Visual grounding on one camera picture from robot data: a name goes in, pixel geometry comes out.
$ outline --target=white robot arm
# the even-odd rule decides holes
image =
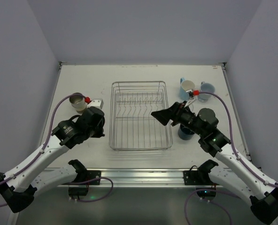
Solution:
[[[89,103],[82,115],[61,121],[52,130],[47,144],[42,144],[15,168],[6,173],[0,172],[0,194],[14,213],[25,209],[35,196],[51,188],[67,182],[86,180],[87,170],[78,160],[71,160],[63,168],[40,174],[76,144],[81,144],[89,137],[104,136],[105,118],[101,110],[103,102],[98,102],[99,105],[95,101]]]
[[[218,183],[235,193],[263,223],[269,225],[277,218],[278,183],[241,155],[217,129],[218,119],[213,110],[203,108],[196,115],[186,107],[186,102],[175,102],[170,108],[152,112],[151,115],[163,125],[172,120],[173,126],[180,123],[198,134],[201,148],[236,174],[231,175],[218,163],[208,160],[198,169],[202,180]]]

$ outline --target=cup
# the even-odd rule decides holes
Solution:
[[[85,99],[80,95],[73,95],[69,98],[69,101],[72,105],[72,107],[80,114],[82,114],[85,109],[87,108],[87,103],[85,102]]]
[[[210,93],[214,93],[215,92],[215,87],[210,84],[210,83],[206,83],[206,82],[202,82],[201,83],[201,88],[200,88],[200,92],[201,91],[205,91],[205,92],[210,92]],[[209,100],[209,98],[211,97],[211,95],[209,94],[199,94],[197,96],[197,99],[200,102],[207,102]]]
[[[178,129],[178,136],[183,140],[190,140],[194,135],[194,132],[188,129],[187,127],[180,125]]]
[[[195,84],[192,81],[186,80],[185,78],[181,78],[180,80],[180,98],[184,101],[189,99],[188,91],[194,90]]]

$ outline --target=white wall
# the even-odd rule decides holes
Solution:
[[[264,0],[227,63],[253,161],[278,181],[278,0]]]
[[[0,172],[11,169],[36,147],[57,67],[28,2],[0,0]],[[8,207],[0,209],[0,225],[9,212]]]
[[[56,57],[84,64],[226,62],[261,0],[28,0]]]

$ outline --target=metal wire rack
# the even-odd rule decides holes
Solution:
[[[163,81],[114,82],[109,145],[114,150],[159,150],[172,146],[170,124],[150,114],[168,108]]]

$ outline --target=tabletop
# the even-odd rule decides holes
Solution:
[[[216,94],[226,103],[230,110],[235,146],[243,155],[245,146],[241,139],[238,122],[235,117],[232,101],[221,66],[178,66],[178,65],[63,65],[56,86],[42,142],[46,139],[51,114],[56,104],[65,96],[80,92],[90,99],[102,98],[106,123],[103,138],[89,138],[76,145],[67,153],[58,157],[49,167],[57,168],[66,165],[72,159],[78,159],[87,168],[190,168],[201,165],[208,159],[217,161],[204,152],[198,144],[199,137],[184,141],[178,136],[178,126],[172,127],[173,145],[166,150],[116,151],[109,146],[109,118],[112,83],[117,81],[164,81],[166,83],[169,106],[181,102],[179,98],[180,78],[184,77],[199,88],[202,81],[211,83]],[[201,108],[212,109],[219,120],[217,128],[229,135],[228,118],[221,102],[211,97],[208,102],[196,100],[193,112]],[[68,120],[77,114],[70,102],[66,100],[59,107],[53,128],[62,120]]]

